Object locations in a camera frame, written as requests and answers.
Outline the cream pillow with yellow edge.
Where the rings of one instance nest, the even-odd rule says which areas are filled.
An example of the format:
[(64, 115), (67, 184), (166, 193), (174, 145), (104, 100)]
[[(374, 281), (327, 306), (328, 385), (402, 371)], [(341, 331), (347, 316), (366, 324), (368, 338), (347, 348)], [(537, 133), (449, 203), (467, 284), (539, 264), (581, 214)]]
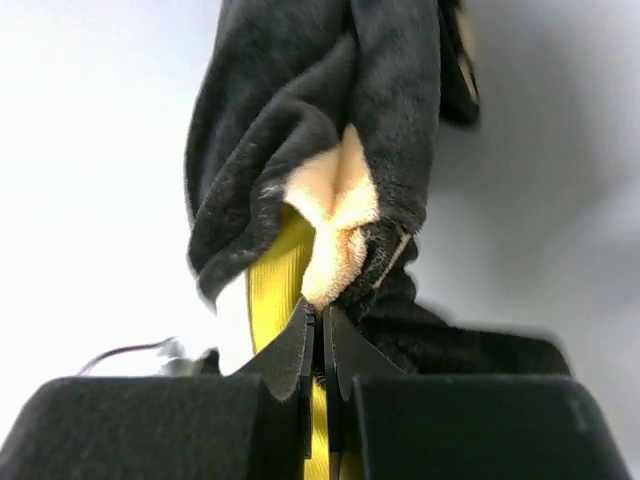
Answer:
[(269, 250), (219, 294), (219, 368), (230, 374), (247, 363), (286, 326), (300, 297), (314, 229), (291, 206)]

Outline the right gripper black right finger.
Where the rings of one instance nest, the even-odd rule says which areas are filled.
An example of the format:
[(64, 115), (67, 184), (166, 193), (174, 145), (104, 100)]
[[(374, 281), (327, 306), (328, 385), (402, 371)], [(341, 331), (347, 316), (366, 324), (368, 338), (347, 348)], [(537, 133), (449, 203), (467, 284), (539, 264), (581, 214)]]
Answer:
[(487, 373), (403, 372), (345, 313), (323, 315), (333, 479), (627, 479), (589, 391), (551, 340), (459, 329)]

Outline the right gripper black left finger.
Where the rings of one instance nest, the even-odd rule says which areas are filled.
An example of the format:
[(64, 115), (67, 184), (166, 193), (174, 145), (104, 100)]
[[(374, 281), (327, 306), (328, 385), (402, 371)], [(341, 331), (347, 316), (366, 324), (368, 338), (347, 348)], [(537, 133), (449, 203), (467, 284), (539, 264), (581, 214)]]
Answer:
[(5, 479), (300, 479), (311, 454), (315, 312), (229, 376), (65, 377), (27, 401)]

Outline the black floral plush pillowcase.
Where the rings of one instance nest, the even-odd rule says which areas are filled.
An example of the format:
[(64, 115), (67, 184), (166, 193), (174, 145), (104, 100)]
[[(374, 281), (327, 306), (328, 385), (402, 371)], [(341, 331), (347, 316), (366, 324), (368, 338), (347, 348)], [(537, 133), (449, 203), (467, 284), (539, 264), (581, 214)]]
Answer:
[(342, 307), (405, 371), (491, 371), (417, 302), (407, 271), (437, 128), (478, 117), (458, 1), (224, 2), (185, 152), (203, 297), (217, 315), (289, 205), (314, 229), (299, 300)]

